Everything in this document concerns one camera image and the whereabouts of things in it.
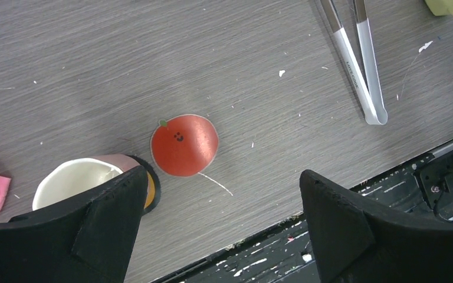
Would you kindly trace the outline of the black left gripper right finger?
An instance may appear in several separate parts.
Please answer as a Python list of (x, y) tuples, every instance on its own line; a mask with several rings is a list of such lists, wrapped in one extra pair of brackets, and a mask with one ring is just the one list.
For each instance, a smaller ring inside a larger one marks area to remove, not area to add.
[(390, 208), (309, 169), (300, 192), (321, 282), (453, 282), (453, 224)]

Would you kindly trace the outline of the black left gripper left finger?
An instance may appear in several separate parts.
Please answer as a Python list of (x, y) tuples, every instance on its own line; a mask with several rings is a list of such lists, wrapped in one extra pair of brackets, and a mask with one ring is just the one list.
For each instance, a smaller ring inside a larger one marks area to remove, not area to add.
[(123, 282), (146, 201), (137, 166), (0, 223), (0, 282)]

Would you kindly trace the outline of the pink mug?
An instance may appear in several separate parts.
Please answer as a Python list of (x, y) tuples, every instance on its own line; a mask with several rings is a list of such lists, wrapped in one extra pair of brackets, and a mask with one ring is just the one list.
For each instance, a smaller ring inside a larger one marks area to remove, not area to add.
[(64, 162), (39, 183), (32, 201), (32, 210), (83, 193), (137, 166), (141, 165), (125, 154), (85, 157)]

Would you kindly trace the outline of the metal serving tongs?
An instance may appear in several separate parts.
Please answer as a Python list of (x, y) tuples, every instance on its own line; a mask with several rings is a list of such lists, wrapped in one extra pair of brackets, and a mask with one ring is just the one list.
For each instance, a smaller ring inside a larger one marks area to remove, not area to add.
[(321, 0), (320, 3), (330, 24), (331, 35), (342, 58), (345, 72), (349, 76), (352, 89), (362, 106), (367, 124), (384, 126), (388, 122), (388, 113), (383, 101), (365, 1), (353, 1), (362, 64), (359, 64), (354, 54), (334, 2), (332, 0)]

